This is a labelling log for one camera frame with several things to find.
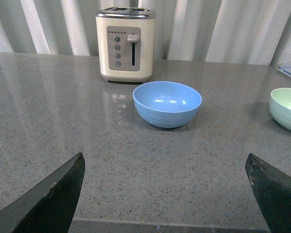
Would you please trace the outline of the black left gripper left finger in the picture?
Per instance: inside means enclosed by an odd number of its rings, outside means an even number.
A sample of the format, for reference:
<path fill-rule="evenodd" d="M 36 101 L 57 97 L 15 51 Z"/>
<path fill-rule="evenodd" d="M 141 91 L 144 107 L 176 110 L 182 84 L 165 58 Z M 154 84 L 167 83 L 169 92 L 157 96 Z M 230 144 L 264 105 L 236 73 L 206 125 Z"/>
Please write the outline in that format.
<path fill-rule="evenodd" d="M 0 233 L 66 233 L 79 201 L 85 160 L 78 153 L 0 210 Z"/>

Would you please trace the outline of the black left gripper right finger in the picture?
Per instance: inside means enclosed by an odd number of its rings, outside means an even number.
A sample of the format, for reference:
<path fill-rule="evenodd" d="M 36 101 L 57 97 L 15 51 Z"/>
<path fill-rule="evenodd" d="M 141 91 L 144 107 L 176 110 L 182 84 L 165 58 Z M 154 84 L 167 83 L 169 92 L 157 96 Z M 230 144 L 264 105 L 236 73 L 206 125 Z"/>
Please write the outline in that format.
<path fill-rule="evenodd" d="M 252 153 L 245 170 L 270 231 L 291 233 L 291 177 Z"/>

